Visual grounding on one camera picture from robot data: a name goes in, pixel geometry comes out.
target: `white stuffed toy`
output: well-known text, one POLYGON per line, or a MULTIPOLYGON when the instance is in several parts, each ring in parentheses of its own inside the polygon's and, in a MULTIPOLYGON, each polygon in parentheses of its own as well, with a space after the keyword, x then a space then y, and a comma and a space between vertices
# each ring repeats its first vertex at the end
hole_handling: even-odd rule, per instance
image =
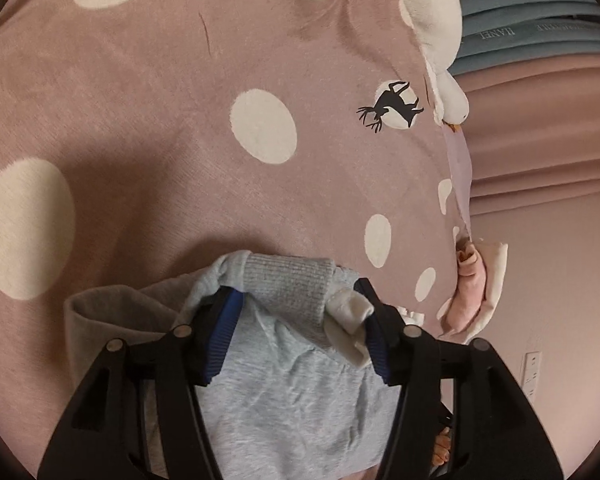
POLYGON ((436 122, 462 124, 469 114, 469 101, 448 72, 462 40, 460 0, 402 0, 400 13, 416 33, 427 62, 436 122))

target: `gray fabric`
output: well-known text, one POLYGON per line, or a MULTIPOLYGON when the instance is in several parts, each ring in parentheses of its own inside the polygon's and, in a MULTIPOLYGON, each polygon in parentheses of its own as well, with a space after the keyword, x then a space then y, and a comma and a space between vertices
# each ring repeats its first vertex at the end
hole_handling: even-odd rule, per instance
MULTIPOLYGON (((225 479, 337 479, 379 462, 397 404, 371 367, 356 369, 322 329, 334 280, 357 274, 331 260, 240 251, 207 269, 143 290, 108 286, 65 304, 68 352, 79 380, 102 346, 120 336, 153 340, 191 319, 221 285, 246 292, 222 373, 198 399, 225 479)), ((150 456, 164 474, 149 390, 150 456)))
POLYGON ((462 38, 458 58, 503 48, 561 41, 600 42, 600 24, 567 18, 535 20, 485 30, 462 38))
POLYGON ((560 41, 494 50, 456 59, 453 65, 449 67, 449 73, 456 76, 517 61, 565 56, 567 54, 600 54, 600 41, 560 41))
POLYGON ((581 2, 540 2, 485 10, 462 17, 462 36, 555 16, 600 16, 600 6, 581 2))

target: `wall outlet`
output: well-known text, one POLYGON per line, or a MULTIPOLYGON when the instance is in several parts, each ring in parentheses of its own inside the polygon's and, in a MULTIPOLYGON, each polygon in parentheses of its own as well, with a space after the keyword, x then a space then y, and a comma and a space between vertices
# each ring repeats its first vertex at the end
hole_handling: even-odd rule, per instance
POLYGON ((541 362, 542 352, 529 352, 525 356, 525 369, 522 373, 522 391, 532 404, 538 391, 541 362))

